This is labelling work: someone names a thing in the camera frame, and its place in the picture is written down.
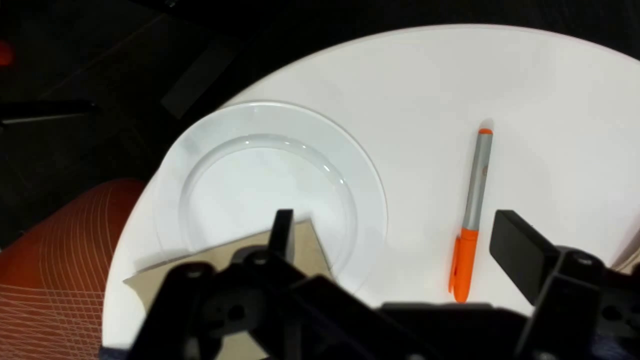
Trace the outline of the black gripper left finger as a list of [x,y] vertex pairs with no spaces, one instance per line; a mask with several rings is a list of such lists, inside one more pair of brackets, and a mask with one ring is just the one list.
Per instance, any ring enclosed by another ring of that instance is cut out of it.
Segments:
[[293,232],[294,232],[294,211],[290,208],[278,210],[271,230],[269,250],[278,258],[293,259],[294,258]]

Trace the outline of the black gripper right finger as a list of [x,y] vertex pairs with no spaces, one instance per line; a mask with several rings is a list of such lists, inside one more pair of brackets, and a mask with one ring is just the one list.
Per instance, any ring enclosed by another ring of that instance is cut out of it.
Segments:
[[514,210],[495,214],[490,255],[532,308],[543,304],[563,259],[560,250]]

